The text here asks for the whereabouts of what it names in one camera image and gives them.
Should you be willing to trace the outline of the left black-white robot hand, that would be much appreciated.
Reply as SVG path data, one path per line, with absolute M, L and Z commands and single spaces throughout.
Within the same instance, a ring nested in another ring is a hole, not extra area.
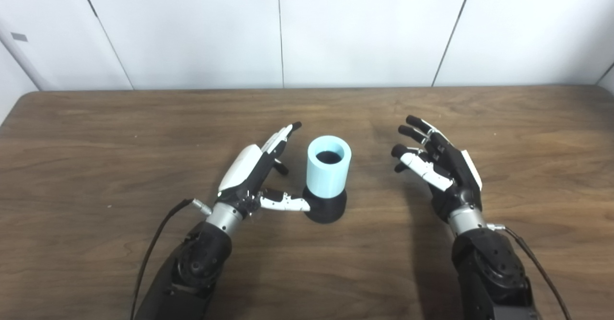
M 305 198 L 262 186 L 272 170 L 283 176 L 289 174 L 279 157 L 300 127 L 300 121 L 294 122 L 274 133 L 262 147 L 245 147 L 222 178 L 216 201 L 231 206 L 243 219 L 259 208 L 309 212 L 311 206 Z

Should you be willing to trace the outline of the right black-white robot hand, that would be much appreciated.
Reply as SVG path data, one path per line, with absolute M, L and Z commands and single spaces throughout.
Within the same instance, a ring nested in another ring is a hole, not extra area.
M 410 170 L 427 182 L 437 217 L 446 222 L 456 210 L 483 209 L 482 179 L 467 150 L 457 149 L 439 129 L 414 115 L 398 132 L 421 147 L 395 145 L 391 156 L 399 163 L 394 171 Z

